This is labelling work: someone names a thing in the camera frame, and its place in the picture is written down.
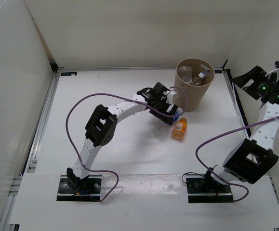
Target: white label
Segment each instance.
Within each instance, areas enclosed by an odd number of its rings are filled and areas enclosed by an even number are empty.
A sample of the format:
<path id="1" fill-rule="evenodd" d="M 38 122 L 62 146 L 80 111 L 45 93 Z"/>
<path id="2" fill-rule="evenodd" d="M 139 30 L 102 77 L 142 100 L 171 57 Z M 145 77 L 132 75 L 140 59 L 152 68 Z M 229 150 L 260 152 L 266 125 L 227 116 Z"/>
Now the white label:
<path id="1" fill-rule="evenodd" d="M 174 126 L 175 130 L 181 130 L 183 126 L 183 123 L 176 123 L 176 125 Z"/>

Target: white wall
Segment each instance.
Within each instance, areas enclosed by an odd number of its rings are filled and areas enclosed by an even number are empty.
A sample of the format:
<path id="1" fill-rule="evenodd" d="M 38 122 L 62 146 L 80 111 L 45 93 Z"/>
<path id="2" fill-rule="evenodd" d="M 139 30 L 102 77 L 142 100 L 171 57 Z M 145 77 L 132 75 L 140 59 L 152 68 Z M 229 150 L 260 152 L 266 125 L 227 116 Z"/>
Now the white wall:
<path id="1" fill-rule="evenodd" d="M 268 0 L 25 0 L 59 67 L 235 56 Z"/>
<path id="2" fill-rule="evenodd" d="M 257 25 L 253 28 L 231 68 L 232 77 L 237 77 L 259 65 L 264 70 L 274 69 L 274 61 L 279 60 L 279 0 L 271 0 Z M 248 122 L 258 119 L 260 100 L 255 101 L 245 92 L 238 90 Z M 279 156 L 279 132 L 275 139 L 274 153 Z M 270 171 L 279 195 L 279 161 Z"/>
<path id="3" fill-rule="evenodd" d="M 23 0 L 0 1 L 0 217 L 27 158 L 52 76 Z"/>

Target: white cardboard panel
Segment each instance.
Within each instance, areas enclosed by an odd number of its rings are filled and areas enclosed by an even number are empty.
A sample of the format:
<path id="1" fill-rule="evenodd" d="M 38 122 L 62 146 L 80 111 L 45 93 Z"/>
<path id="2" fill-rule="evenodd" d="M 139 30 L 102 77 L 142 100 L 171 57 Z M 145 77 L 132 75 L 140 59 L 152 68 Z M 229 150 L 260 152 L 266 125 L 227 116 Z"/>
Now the white cardboard panel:
<path id="1" fill-rule="evenodd" d="M 268 0 L 26 0 L 59 67 L 222 66 Z"/>
<path id="2" fill-rule="evenodd" d="M 181 175 L 122 175 L 117 189 L 103 203 L 56 201 L 60 175 L 24 175 L 11 224 L 20 231 L 273 231 L 279 228 L 279 205 L 268 176 L 245 184 L 250 195 L 232 204 L 189 204 Z M 103 187 L 112 178 L 103 178 Z M 232 188 L 235 198 L 241 188 Z"/>

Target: bottle cap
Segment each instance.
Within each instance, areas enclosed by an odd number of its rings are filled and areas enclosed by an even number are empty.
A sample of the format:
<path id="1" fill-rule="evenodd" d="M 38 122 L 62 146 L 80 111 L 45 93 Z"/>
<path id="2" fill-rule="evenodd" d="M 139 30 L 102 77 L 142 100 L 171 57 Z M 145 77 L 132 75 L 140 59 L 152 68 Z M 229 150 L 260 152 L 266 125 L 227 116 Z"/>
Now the bottle cap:
<path id="1" fill-rule="evenodd" d="M 177 110 L 176 110 L 176 112 L 177 112 L 178 114 L 181 114 L 181 113 L 183 112 L 183 109 L 182 109 L 181 107 L 178 107 Z"/>
<path id="2" fill-rule="evenodd" d="M 198 76 L 199 76 L 200 78 L 205 78 L 206 75 L 205 75 L 204 73 L 200 72 Z"/>

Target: white table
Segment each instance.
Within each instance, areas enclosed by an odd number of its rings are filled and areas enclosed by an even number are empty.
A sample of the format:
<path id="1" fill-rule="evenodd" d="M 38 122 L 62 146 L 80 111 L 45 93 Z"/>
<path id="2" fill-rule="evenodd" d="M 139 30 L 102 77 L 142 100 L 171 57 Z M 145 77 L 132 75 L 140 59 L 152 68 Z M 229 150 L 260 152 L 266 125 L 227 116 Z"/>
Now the white table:
<path id="1" fill-rule="evenodd" d="M 223 74 L 213 83 L 193 112 L 185 113 L 188 129 L 182 142 L 171 129 L 156 136 L 158 120 L 148 111 L 119 123 L 113 140 L 99 152 L 92 169 L 110 169 L 121 182 L 104 203 L 56 202 L 59 174 L 66 173 L 77 157 L 68 142 L 65 118 L 82 97 L 98 92 L 131 97 L 156 82 L 173 85 L 174 70 L 84 71 L 60 77 L 35 173 L 25 174 L 11 217 L 20 230 L 273 230 L 279 228 L 279 205 L 268 176 L 250 188 L 237 204 L 188 204 L 181 174 L 205 172 L 196 160 L 196 147 L 208 138 L 240 127 Z M 70 134 L 81 149 L 85 125 L 94 108 L 118 99 L 96 96 L 77 107 L 69 121 Z M 221 165 L 244 138 L 235 133 L 203 147 L 200 156 L 209 166 Z M 114 177 L 103 179 L 102 194 Z M 245 192 L 232 188 L 234 198 Z"/>

